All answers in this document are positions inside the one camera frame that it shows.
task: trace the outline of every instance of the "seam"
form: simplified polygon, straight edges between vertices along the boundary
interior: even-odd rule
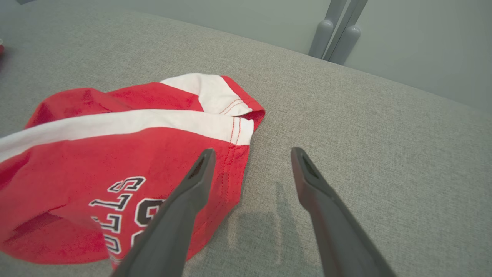
[[[236,140],[236,145],[238,145],[240,135],[241,135],[241,118],[239,119],[239,133],[238,133],[238,139]]]
[[[229,143],[232,143],[232,135],[234,134],[234,123],[236,121],[236,118],[232,118],[232,132],[231,132],[231,139],[229,140]]]
[[[225,198],[226,202],[229,200],[229,185],[231,184],[231,169],[232,169],[232,162],[234,160],[234,155],[236,154],[236,147],[233,145],[232,146],[233,151],[232,151],[232,156],[231,156],[231,163],[229,164],[229,171],[227,172],[227,186],[226,186],[226,191],[225,191]]]
[[[247,102],[244,102],[246,105],[251,104],[251,103],[258,103],[255,99],[251,99]]]
[[[228,107],[230,107],[232,105],[232,103],[236,102],[237,100],[241,100],[241,99],[239,98],[239,99],[232,101],[231,104],[229,104],[227,107],[225,107],[225,109],[223,111],[221,111],[219,114],[222,114],[225,110],[227,110]]]
[[[218,209],[221,209],[222,207],[225,207],[225,206],[226,206],[226,205],[224,205],[224,204],[220,203],[220,204],[218,204],[218,205],[217,205],[214,209],[212,209],[212,213],[211,213],[211,215],[210,215],[209,217],[207,217],[207,220],[205,220],[205,222],[204,222],[204,223],[203,223],[200,227],[198,227],[198,229],[196,230],[196,232],[193,232],[192,236],[194,236],[194,235],[195,235],[195,234],[197,234],[200,230],[202,230],[202,228],[203,228],[203,227],[208,226],[209,224],[207,224],[207,223],[208,223],[209,219],[212,219],[212,220],[211,220],[212,222],[213,222],[213,221],[215,221],[215,220],[216,220],[216,218],[218,217],[218,213],[216,213],[216,211],[217,211]],[[199,243],[200,243],[200,244],[199,244],[199,246],[198,246],[198,249],[200,249],[200,250],[201,250],[201,249],[202,249],[202,248],[203,248],[203,247],[207,244],[206,242],[204,242],[204,241],[205,241],[205,237],[206,237],[206,236],[204,235],[204,236],[203,236],[202,238],[200,238],[200,240],[199,240]]]
[[[231,168],[232,168],[232,160],[233,160],[233,159],[232,159],[232,156],[231,156],[231,163],[230,163],[230,164],[228,164],[228,163],[227,163],[227,160],[229,159],[229,155],[230,155],[230,153],[231,153],[231,148],[232,148],[232,147],[233,147],[233,146],[229,147],[229,150],[227,151],[227,155],[225,156],[224,166],[222,167],[222,172],[225,172],[225,167],[229,165],[229,170],[227,171],[227,183],[225,184],[225,187],[226,187],[226,189],[227,189],[227,190],[229,190],[229,180],[230,180],[230,175],[231,175],[230,173],[231,173]],[[221,188],[220,188],[220,195],[221,195],[221,196],[222,196],[222,195],[224,195],[224,193],[223,193],[223,190],[224,190],[224,189],[223,189],[223,187],[224,187],[223,185],[224,185],[224,184],[223,184],[223,183],[224,183],[224,179],[222,178],[222,186],[221,186]],[[214,221],[214,220],[217,218],[217,216],[218,216],[218,214],[217,214],[217,209],[218,209],[218,208],[222,208],[222,207],[227,206],[227,195],[228,195],[228,194],[227,194],[227,191],[226,191],[226,199],[225,199],[225,203],[219,202],[219,203],[218,203],[218,204],[217,204],[217,205],[216,205],[216,206],[212,209],[212,212],[210,213],[210,215],[209,215],[209,216],[207,216],[207,218],[205,219],[205,222],[203,222],[203,224],[202,224],[200,227],[198,227],[198,229],[197,229],[195,232],[192,232],[192,235],[194,235],[194,234],[196,234],[196,233],[199,233],[199,232],[200,232],[203,228],[205,228],[205,227],[209,226],[209,224],[210,224],[209,220],[210,220],[210,219],[212,219],[212,221]]]
[[[234,108],[235,106],[237,106],[239,104],[244,104],[244,103],[236,103],[235,105],[232,105],[232,107],[230,109],[228,109],[228,111],[225,112],[224,114],[227,114],[228,112],[230,112],[232,110],[232,108]]]
[[[253,99],[253,97],[248,97],[248,98],[244,98],[244,99],[243,99],[243,98],[241,98],[241,99],[244,101],[244,100]]]

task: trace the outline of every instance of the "red jersey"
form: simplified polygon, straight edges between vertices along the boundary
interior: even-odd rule
[[[264,109],[228,77],[187,74],[43,101],[0,139],[0,250],[42,264],[123,259],[206,148],[216,151],[189,259],[239,202]]]

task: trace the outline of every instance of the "red fabric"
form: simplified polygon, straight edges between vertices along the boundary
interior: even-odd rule
[[[243,117],[253,119],[256,129],[265,111],[234,81],[224,80],[253,109]],[[106,94],[84,88],[43,101],[26,128],[145,108],[203,111],[196,95],[161,83]],[[0,250],[42,264],[87,263],[109,254],[116,266],[133,236],[209,147],[216,151],[215,174],[209,201],[195,220],[189,259],[239,202],[249,145],[172,128],[41,144],[0,163]],[[130,177],[136,178],[125,183]],[[125,207],[117,208],[119,203]]]

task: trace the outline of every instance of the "red stitching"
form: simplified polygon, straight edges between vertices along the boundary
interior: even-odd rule
[[[253,99],[253,97],[243,99],[243,101],[244,101],[244,100],[249,100],[249,99]],[[231,141],[232,141],[232,134],[233,134],[233,132],[234,132],[234,119],[235,119],[235,117],[233,117],[233,121],[232,121]],[[239,121],[239,133],[241,133],[241,119],[240,119],[240,121]],[[232,152],[232,156],[234,156],[234,154],[236,153],[236,149],[235,149],[235,147],[234,147],[234,146],[233,146],[233,148],[234,148],[234,150],[233,150],[233,152]],[[224,166],[222,167],[222,172],[224,172],[224,171],[225,171],[225,167],[226,167],[226,165],[228,165],[228,164],[227,164],[227,159],[229,158],[229,154],[230,154],[230,153],[231,153],[231,147],[229,147],[229,150],[227,151],[227,155],[225,156]],[[229,164],[229,170],[228,170],[228,172],[227,172],[227,184],[226,184],[226,189],[227,189],[227,191],[226,191],[226,198],[227,198],[227,196],[228,196],[228,191],[229,191],[229,182],[230,182],[230,175],[231,175],[232,161],[233,161],[233,159],[231,158],[231,163]],[[220,188],[220,195],[223,195],[223,186]],[[193,235],[195,235],[196,233],[199,233],[199,232],[200,232],[200,231],[201,231],[204,227],[207,227],[207,226],[209,225],[209,223],[210,223],[210,219],[212,219],[212,221],[215,221],[215,219],[216,219],[216,218],[217,218],[217,216],[218,216],[218,214],[217,214],[217,208],[222,208],[222,207],[226,207],[226,206],[227,206],[227,199],[226,199],[226,203],[221,203],[221,202],[219,202],[219,203],[217,204],[217,206],[215,206],[215,207],[212,209],[212,211],[211,211],[210,215],[209,215],[209,216],[207,216],[207,218],[205,219],[205,222],[203,222],[203,224],[202,224],[200,227],[198,227],[198,229],[197,229],[195,232],[193,232]],[[200,245],[198,248],[202,248],[204,245],[206,245],[206,243],[201,243],[201,245]]]
[[[232,118],[232,132],[231,132],[231,139],[229,140],[229,143],[232,143],[232,134],[234,133],[234,122],[236,121],[236,118]]]
[[[232,102],[231,102],[231,104],[229,104],[227,107],[225,107],[225,109],[224,109],[224,110],[227,110],[227,108],[228,108],[230,105],[232,105],[232,103],[236,102],[237,100],[241,100],[241,99],[236,99],[236,100],[232,101]]]
[[[253,97],[248,97],[248,98],[241,98],[243,101],[244,100],[249,100],[249,99],[253,99]]]
[[[233,105],[227,112],[225,112],[224,114],[227,114],[228,112],[230,112],[232,110],[232,108],[234,108],[235,106],[239,105],[239,104],[244,104],[244,103],[237,103],[235,105]]]
[[[229,171],[227,172],[227,190],[225,191],[225,197],[229,199],[229,184],[231,183],[231,168],[232,168],[232,161],[234,160],[234,154],[236,154],[236,147],[233,147],[232,151],[232,156],[231,156],[231,163],[229,164]]]
[[[239,119],[239,133],[238,133],[238,139],[236,140],[236,145],[238,145],[239,135],[240,134],[241,134],[241,118]]]

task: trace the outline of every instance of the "gray couch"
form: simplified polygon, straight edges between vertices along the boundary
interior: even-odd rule
[[[58,91],[191,72],[233,78],[267,111],[241,202],[185,276],[321,276],[290,168],[303,147],[398,276],[490,276],[492,116],[258,41],[89,1],[37,0],[0,19],[0,135]],[[108,261],[1,276],[108,276]]]

